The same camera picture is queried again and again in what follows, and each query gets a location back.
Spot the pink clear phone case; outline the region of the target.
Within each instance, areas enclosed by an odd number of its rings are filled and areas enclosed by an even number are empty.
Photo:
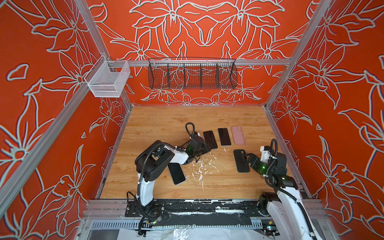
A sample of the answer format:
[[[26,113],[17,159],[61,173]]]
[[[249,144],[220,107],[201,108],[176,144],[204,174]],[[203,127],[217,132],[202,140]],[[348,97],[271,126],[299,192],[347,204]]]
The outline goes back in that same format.
[[[235,145],[244,145],[245,144],[245,138],[243,135],[242,127],[240,126],[234,126],[231,127],[233,140]]]

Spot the black phone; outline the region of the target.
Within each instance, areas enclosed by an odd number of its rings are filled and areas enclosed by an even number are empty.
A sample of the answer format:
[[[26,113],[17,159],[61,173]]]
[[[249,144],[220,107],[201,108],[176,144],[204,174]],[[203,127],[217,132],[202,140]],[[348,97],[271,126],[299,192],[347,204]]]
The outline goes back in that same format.
[[[168,169],[171,174],[174,185],[179,185],[186,181],[182,167],[178,163],[169,163]]]
[[[217,149],[217,141],[213,131],[205,131],[203,132],[205,142],[208,144],[211,150]]]

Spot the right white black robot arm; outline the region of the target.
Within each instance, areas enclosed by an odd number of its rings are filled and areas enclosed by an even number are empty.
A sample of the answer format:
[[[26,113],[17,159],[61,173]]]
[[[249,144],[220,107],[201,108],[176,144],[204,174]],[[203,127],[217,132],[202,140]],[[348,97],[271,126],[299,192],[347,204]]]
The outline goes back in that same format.
[[[262,192],[257,205],[260,215],[272,218],[272,223],[262,228],[263,235],[282,240],[322,239],[304,207],[296,181],[287,175],[284,154],[267,150],[258,157],[241,150],[237,159],[257,172],[274,190]]]

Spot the black phone case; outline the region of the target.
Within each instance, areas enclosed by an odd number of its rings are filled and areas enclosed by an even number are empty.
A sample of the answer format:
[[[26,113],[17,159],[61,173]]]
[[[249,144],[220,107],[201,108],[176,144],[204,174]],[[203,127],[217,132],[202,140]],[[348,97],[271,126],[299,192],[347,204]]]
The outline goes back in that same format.
[[[246,161],[247,159],[241,158],[241,154],[240,154],[241,151],[245,151],[245,150],[234,150],[234,157],[235,157],[235,163],[236,163],[237,171],[239,173],[249,173],[250,167],[249,168],[243,168],[243,166],[242,166],[242,161]]]

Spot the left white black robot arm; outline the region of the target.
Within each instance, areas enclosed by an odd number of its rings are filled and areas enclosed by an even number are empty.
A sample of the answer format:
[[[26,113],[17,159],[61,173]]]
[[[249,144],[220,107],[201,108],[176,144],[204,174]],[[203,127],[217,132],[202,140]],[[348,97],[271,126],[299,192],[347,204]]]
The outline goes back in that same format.
[[[135,160],[138,173],[138,192],[136,199],[141,207],[154,200],[155,181],[168,169],[173,183],[179,185],[186,181],[182,165],[198,162],[202,155],[211,151],[209,144],[200,136],[193,136],[182,146],[155,141]]]

